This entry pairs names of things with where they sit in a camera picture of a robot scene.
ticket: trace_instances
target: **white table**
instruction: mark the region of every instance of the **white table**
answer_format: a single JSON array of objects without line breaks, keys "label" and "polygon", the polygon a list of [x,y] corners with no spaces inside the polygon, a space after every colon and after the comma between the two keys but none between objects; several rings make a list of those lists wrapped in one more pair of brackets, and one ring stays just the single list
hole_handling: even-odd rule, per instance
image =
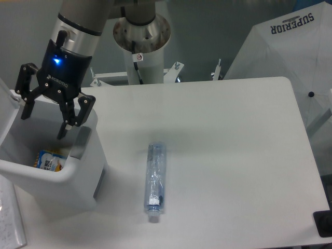
[{"label": "white table", "polygon": [[[28,248],[269,248],[332,242],[328,204],[285,78],[84,89],[109,173],[91,212],[17,189]],[[165,213],[143,212],[147,147],[168,147]]]}]

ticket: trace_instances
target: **plastic water bottle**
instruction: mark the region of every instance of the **plastic water bottle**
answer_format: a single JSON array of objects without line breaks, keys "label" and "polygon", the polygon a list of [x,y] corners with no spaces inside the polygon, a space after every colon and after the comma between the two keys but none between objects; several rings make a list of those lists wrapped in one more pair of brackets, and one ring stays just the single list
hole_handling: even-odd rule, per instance
[{"label": "plastic water bottle", "polygon": [[149,217],[159,216],[164,207],[166,146],[162,142],[149,144],[145,179],[144,208]]}]

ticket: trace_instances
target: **white bin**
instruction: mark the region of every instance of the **white bin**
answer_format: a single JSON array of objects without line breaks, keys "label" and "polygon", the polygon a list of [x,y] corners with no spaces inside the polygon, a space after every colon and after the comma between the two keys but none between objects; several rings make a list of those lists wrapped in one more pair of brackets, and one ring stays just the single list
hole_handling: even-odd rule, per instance
[{"label": "white bin", "polygon": [[[84,210],[94,208],[107,168],[95,111],[81,127],[73,127],[57,140],[62,123],[57,104],[39,97],[27,120],[21,119],[22,110],[0,79],[0,174],[36,197]],[[63,147],[70,148],[70,154],[61,171],[33,167],[40,150]]]}]

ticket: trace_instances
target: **white umbrella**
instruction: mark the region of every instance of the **white umbrella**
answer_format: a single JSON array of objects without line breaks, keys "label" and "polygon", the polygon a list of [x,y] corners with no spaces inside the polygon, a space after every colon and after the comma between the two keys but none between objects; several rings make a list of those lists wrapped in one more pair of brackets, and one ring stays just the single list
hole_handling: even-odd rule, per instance
[{"label": "white umbrella", "polygon": [[[253,26],[225,79],[287,77],[307,126],[329,105],[331,66],[332,5],[323,2]],[[323,130],[324,134],[315,134],[311,145],[321,174],[326,174],[332,170],[332,158],[316,148],[321,148],[322,140],[325,149],[332,148],[332,125],[329,135]]]}]

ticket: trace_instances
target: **snack package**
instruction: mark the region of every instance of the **snack package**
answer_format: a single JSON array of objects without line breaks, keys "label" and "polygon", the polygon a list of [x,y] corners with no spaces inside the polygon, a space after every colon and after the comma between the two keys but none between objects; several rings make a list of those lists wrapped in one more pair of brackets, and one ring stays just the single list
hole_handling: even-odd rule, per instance
[{"label": "snack package", "polygon": [[34,167],[57,172],[62,170],[65,163],[65,156],[48,150],[41,150],[37,156]]}]

